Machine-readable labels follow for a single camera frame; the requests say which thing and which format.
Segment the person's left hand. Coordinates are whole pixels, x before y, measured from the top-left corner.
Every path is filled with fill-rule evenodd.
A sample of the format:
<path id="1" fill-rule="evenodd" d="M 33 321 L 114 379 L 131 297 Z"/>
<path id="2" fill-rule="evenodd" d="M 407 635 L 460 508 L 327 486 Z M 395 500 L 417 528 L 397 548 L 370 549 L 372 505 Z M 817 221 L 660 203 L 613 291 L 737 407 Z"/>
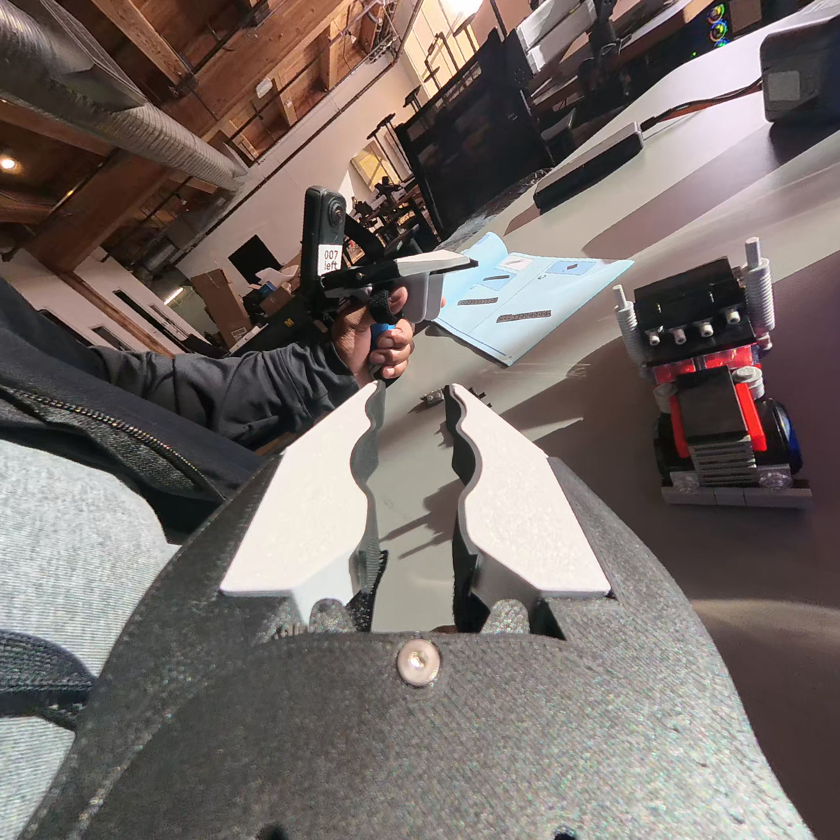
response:
<path id="1" fill-rule="evenodd" d="M 378 339 L 372 339 L 371 328 L 375 324 L 367 306 L 348 304 L 339 312 L 329 333 L 340 360 L 360 388 L 373 382 L 372 368 L 387 381 L 401 376 L 414 350 L 413 322 L 402 318 Z"/>

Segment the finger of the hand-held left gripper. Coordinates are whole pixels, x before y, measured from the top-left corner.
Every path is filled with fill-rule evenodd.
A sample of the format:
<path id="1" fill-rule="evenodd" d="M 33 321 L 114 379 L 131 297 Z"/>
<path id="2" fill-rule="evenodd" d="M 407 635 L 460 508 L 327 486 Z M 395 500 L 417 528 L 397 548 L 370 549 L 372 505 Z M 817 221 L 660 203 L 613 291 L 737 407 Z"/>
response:
<path id="1" fill-rule="evenodd" d="M 446 274 L 457 270 L 477 268 L 478 261 L 467 255 L 449 250 L 435 250 L 418 255 L 405 255 L 394 260 L 399 277 L 414 277 L 422 274 Z"/>
<path id="2" fill-rule="evenodd" d="M 407 300 L 403 317 L 412 323 L 433 321 L 442 308 L 445 275 L 424 272 L 403 279 Z"/>

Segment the dark grey toy brick plate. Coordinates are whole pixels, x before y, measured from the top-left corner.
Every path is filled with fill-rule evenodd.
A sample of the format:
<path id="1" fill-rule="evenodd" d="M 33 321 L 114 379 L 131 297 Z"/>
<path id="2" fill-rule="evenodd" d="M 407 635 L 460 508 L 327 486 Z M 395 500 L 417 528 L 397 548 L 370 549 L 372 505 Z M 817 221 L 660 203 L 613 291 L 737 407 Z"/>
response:
<path id="1" fill-rule="evenodd" d="M 489 402 L 487 402 L 487 393 L 486 392 L 478 392 L 473 386 L 468 389 L 469 393 L 475 396 L 477 399 L 486 403 L 488 406 L 491 406 Z M 428 408 L 431 408 L 436 405 L 443 404 L 445 402 L 445 387 L 437 388 L 431 392 L 427 392 L 419 397 L 418 403 L 411 409 L 411 412 L 417 413 L 420 411 L 424 411 Z"/>

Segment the dark grey cube power station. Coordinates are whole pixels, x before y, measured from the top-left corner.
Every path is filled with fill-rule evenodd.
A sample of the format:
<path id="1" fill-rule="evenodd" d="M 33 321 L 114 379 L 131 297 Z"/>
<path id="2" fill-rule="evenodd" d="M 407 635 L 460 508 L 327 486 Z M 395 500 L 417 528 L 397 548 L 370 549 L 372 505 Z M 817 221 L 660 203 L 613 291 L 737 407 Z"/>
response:
<path id="1" fill-rule="evenodd" d="M 763 109 L 771 123 L 839 120 L 839 5 L 813 2 L 759 48 Z"/>

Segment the grey desk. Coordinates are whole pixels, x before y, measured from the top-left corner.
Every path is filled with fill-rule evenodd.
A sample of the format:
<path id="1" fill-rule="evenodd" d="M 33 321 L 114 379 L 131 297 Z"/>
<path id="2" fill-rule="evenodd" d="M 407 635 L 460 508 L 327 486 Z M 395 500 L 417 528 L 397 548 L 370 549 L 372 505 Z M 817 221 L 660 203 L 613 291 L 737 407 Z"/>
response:
<path id="1" fill-rule="evenodd" d="M 488 384 L 559 464 L 625 595 L 559 610 L 568 640 L 441 635 L 436 687 L 397 688 L 385 638 L 340 641 L 318 688 L 363 677 L 376 742 L 301 758 L 249 835 L 283 838 L 838 838 L 838 131 L 769 123 L 755 93 L 654 129 L 611 179 L 507 236 L 629 257 L 626 287 L 762 239 L 779 281 L 774 393 L 814 513 L 671 506 L 654 405 L 604 290 L 522 361 L 431 328 L 413 385 Z"/>

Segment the black flat power bank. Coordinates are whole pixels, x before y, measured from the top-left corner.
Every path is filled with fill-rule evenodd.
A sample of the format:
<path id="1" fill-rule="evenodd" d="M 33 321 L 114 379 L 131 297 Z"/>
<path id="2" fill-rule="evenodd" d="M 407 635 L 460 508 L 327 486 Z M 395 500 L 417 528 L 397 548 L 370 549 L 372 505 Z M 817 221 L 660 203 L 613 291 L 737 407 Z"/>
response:
<path id="1" fill-rule="evenodd" d="M 638 156 L 644 148 L 644 136 L 637 122 L 631 122 L 604 141 L 567 161 L 535 185 L 534 206 L 541 212 L 565 203 L 603 181 L 625 163 Z"/>

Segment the light blue instruction booklet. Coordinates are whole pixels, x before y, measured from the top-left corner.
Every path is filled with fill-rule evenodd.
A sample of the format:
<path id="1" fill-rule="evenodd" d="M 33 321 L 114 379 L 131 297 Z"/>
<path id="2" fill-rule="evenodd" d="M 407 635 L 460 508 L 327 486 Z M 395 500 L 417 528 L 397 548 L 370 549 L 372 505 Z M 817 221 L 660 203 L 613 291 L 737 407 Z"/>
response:
<path id="1" fill-rule="evenodd" d="M 506 366 L 612 285 L 634 262 L 509 251 L 486 233 L 464 250 L 477 267 L 447 274 L 434 323 Z"/>

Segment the black high-back office chair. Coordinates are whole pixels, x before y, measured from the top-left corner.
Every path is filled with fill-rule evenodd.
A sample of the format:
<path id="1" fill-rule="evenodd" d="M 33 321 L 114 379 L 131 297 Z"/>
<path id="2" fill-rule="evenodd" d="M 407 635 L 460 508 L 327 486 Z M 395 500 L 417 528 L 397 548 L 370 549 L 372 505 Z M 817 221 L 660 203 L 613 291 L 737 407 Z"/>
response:
<path id="1" fill-rule="evenodd" d="M 550 151 L 522 89 L 514 34 L 476 54 L 395 133 L 442 238 L 526 176 Z"/>

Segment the person's grey sweatshirt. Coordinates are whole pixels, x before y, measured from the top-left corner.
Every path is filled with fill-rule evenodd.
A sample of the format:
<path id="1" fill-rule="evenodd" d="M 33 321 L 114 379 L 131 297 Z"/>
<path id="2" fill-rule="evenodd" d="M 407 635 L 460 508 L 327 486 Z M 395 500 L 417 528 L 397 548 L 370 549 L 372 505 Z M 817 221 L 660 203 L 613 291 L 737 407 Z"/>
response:
<path id="1" fill-rule="evenodd" d="M 1 827 L 17 838 L 134 608 L 185 537 L 116 476 L 2 441 Z"/>

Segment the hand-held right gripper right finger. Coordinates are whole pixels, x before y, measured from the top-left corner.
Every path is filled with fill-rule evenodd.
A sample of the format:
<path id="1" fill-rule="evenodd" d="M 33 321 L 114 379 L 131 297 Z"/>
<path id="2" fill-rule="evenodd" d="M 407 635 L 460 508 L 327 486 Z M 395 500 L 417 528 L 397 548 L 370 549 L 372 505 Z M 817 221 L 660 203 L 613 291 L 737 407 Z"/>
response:
<path id="1" fill-rule="evenodd" d="M 462 488 L 452 540 L 462 634 L 561 634 L 551 602 L 612 587 L 539 446 L 459 384 L 445 387 L 452 469 Z"/>

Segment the silver flexible duct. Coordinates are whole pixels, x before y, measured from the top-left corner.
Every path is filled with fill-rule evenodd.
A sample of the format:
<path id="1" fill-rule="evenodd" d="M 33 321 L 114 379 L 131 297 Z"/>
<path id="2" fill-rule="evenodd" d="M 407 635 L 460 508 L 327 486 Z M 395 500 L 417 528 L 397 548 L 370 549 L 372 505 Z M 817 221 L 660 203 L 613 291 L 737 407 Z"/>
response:
<path id="1" fill-rule="evenodd" d="M 229 192 L 246 169 L 156 108 L 56 2 L 1 2 L 1 91 L 16 105 Z"/>

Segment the red black toy brick truck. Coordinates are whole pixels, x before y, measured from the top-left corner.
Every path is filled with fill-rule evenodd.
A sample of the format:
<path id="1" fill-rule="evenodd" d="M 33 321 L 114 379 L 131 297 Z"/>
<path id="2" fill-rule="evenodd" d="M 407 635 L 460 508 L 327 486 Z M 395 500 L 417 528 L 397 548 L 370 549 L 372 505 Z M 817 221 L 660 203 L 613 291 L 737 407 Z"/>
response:
<path id="1" fill-rule="evenodd" d="M 775 328 L 770 261 L 749 238 L 744 264 L 720 258 L 635 290 L 614 286 L 627 354 L 654 387 L 661 495 L 684 507 L 812 506 L 784 405 L 763 361 Z"/>

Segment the brown cardboard box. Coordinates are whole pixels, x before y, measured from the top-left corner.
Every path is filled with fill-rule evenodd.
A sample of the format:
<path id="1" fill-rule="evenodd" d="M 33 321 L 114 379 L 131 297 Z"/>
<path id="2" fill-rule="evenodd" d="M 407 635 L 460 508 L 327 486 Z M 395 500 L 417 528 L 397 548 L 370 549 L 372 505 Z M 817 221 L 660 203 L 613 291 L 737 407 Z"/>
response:
<path id="1" fill-rule="evenodd" d="M 222 269 L 213 269 L 190 279 L 202 298 L 205 310 L 214 320 L 227 348 L 231 350 L 254 325 L 242 298 Z"/>

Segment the black monitor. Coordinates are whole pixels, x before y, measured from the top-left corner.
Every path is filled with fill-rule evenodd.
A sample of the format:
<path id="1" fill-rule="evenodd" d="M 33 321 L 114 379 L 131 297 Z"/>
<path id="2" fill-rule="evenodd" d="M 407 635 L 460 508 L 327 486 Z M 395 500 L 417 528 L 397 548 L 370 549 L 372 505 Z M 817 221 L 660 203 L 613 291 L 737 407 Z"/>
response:
<path id="1" fill-rule="evenodd" d="M 267 268 L 280 270 L 283 264 L 274 257 L 265 242 L 257 234 L 252 235 L 229 257 L 229 262 L 248 284 L 259 282 L 258 274 Z"/>

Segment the white cardboard box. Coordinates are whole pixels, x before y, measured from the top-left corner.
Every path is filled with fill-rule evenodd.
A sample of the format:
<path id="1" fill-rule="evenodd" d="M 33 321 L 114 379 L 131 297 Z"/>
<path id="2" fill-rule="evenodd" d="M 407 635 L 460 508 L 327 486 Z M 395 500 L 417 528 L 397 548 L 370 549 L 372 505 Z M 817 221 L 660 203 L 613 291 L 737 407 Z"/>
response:
<path id="1" fill-rule="evenodd" d="M 551 69 L 558 66 L 565 57 L 573 54 L 577 49 L 587 46 L 587 44 L 588 35 L 586 33 L 573 40 L 543 38 L 526 53 L 526 68 L 530 70 L 533 76 L 543 71 L 551 73 Z"/>
<path id="2" fill-rule="evenodd" d="M 569 45 L 588 32 L 595 21 L 593 1 L 546 1 L 515 28 L 520 45 L 529 51 L 549 36 Z"/>

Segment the person's dark jacket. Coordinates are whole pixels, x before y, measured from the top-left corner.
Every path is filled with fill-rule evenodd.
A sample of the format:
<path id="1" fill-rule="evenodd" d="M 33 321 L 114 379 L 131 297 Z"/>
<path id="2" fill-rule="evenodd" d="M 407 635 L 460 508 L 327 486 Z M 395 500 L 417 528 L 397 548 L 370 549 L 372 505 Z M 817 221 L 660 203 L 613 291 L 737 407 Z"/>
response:
<path id="1" fill-rule="evenodd" d="M 189 533 L 262 458 L 144 395 L 172 360 L 84 346 L 1 283 L 2 439 L 116 476 Z"/>

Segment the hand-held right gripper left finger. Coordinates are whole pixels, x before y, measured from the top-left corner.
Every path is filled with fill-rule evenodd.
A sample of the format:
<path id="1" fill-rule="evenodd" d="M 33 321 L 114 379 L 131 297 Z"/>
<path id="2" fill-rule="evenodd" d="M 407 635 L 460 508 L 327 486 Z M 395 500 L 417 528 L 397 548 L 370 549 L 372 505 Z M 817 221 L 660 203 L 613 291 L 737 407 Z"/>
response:
<path id="1" fill-rule="evenodd" d="M 288 599 L 304 623 L 316 604 L 336 601 L 370 629 L 386 563 L 369 488 L 384 410 L 385 384 L 375 381 L 284 450 L 221 595 Z"/>

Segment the black workbench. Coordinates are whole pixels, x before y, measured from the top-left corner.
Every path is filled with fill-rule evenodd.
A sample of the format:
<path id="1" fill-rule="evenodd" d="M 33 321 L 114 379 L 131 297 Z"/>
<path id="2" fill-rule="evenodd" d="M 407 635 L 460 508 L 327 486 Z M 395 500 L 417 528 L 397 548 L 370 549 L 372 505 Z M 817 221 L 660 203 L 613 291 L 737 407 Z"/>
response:
<path id="1" fill-rule="evenodd" d="M 329 327 L 314 318 L 306 306 L 293 298 L 268 320 L 248 331 L 228 351 L 224 359 L 241 357 L 247 353 L 275 350 L 312 335 L 328 335 Z"/>

